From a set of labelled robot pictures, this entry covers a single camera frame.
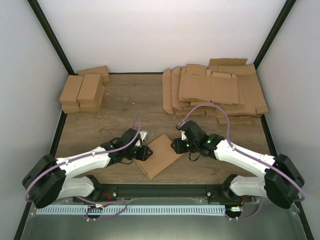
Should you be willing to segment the brown cardboard box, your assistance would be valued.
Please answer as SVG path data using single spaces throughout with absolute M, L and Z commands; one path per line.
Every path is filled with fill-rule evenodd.
M 172 140 L 166 134 L 163 134 L 147 145 L 153 151 L 153 154 L 146 161 L 135 160 L 148 178 L 153 179 L 183 155 L 177 154 L 172 149 L 171 144 Z

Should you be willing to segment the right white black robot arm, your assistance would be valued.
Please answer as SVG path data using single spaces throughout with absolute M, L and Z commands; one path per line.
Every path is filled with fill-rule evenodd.
M 288 156 L 248 150 L 221 135 L 206 134 L 192 120 L 176 128 L 181 136 L 173 140 L 171 148 L 177 154 L 197 153 L 199 157 L 230 163 L 253 174 L 252 177 L 231 174 L 222 185 L 225 200 L 232 202 L 239 196 L 263 197 L 280 208 L 289 209 L 301 196 L 299 189 L 305 181 Z

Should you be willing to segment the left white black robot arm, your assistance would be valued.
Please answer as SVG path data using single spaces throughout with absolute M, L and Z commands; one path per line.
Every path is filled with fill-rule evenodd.
M 146 161 L 153 151 L 143 143 L 149 133 L 133 128 L 102 143 L 95 149 L 70 157 L 43 156 L 22 180 L 26 190 L 25 200 L 37 209 L 51 205 L 59 199 L 80 197 L 97 202 L 102 196 L 102 186 L 93 175 L 84 173 L 103 169 L 125 160 Z

